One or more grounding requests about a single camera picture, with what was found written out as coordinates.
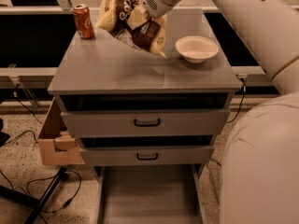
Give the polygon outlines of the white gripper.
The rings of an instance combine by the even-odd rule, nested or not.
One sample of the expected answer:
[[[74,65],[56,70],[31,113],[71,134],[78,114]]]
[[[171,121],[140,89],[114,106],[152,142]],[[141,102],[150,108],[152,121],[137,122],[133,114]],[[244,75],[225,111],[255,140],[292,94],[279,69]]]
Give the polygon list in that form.
[[[142,5],[136,6],[129,19],[128,26],[134,30],[137,27],[146,23],[150,17],[161,17],[174,6],[176,0],[141,0]]]

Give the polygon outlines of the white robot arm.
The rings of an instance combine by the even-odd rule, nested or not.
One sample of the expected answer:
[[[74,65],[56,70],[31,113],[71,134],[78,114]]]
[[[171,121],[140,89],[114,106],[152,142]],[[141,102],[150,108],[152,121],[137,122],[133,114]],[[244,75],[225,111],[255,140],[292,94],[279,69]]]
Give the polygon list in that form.
[[[160,17],[180,0],[141,0]],[[299,12],[281,0],[212,0],[279,96],[232,129],[221,165],[220,224],[299,224]]]

